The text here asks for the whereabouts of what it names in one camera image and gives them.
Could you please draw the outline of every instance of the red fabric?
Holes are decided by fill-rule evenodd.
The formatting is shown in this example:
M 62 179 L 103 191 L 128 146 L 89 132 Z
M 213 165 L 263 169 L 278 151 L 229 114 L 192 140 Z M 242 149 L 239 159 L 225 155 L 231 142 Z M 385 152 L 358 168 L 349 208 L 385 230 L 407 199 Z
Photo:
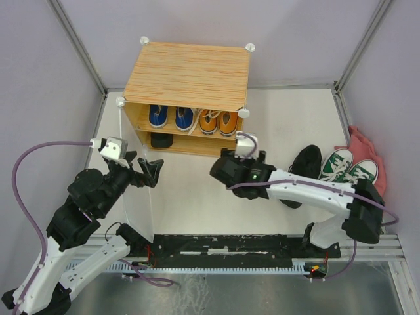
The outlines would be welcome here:
M 371 159 L 378 164 L 378 179 L 376 180 L 375 187 L 378 193 L 383 196 L 387 189 L 387 174 L 383 159 L 375 152 L 375 146 L 366 138 L 356 126 L 350 126 L 351 139 L 348 149 L 353 153 L 353 165 L 363 161 L 364 159 Z M 346 146 L 336 146 L 335 149 L 347 148 Z

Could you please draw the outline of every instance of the green shoe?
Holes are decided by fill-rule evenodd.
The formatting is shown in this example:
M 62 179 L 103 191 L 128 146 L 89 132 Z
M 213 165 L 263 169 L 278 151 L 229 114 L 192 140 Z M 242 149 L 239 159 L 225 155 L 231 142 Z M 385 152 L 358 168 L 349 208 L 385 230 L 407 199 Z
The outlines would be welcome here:
M 370 159 L 365 159 L 353 166 L 344 175 L 343 182 L 357 184 L 358 179 L 368 179 L 372 184 L 375 184 L 378 179 L 378 165 Z
M 352 163 L 353 153 L 347 149 L 338 149 L 325 159 L 318 179 L 325 182 L 341 182 Z

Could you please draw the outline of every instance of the gray floor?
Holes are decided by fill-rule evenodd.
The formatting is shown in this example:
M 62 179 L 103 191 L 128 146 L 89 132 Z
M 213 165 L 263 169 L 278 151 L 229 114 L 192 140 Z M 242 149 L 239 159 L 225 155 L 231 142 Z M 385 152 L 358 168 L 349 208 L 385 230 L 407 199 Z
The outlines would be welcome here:
M 330 264 L 331 273 L 343 267 Z M 322 283 L 281 275 L 161 276 L 179 285 L 158 288 L 103 274 L 85 288 L 67 314 L 403 314 L 386 263 L 356 263 L 342 277 Z

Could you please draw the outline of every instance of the orange shoe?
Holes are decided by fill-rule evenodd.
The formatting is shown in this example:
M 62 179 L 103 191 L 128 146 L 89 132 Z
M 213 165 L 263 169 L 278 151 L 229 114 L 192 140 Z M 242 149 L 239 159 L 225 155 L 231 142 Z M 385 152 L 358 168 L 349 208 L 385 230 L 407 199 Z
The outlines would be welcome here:
M 232 136 L 238 125 L 237 112 L 222 112 L 220 114 L 219 129 L 220 133 L 225 137 Z
M 217 130 L 217 119 L 211 110 L 202 110 L 199 115 L 199 128 L 205 135 L 212 135 Z

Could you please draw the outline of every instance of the blue shoe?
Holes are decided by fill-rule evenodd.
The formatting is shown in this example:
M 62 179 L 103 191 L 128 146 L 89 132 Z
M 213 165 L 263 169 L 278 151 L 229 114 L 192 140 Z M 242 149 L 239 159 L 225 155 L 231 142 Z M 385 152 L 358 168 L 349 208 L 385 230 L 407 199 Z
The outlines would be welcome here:
M 194 113 L 191 108 L 177 107 L 177 114 L 175 116 L 175 125 L 179 131 L 188 131 L 191 129 L 194 122 Z
M 153 128 L 163 128 L 168 118 L 168 106 L 150 105 L 149 122 Z

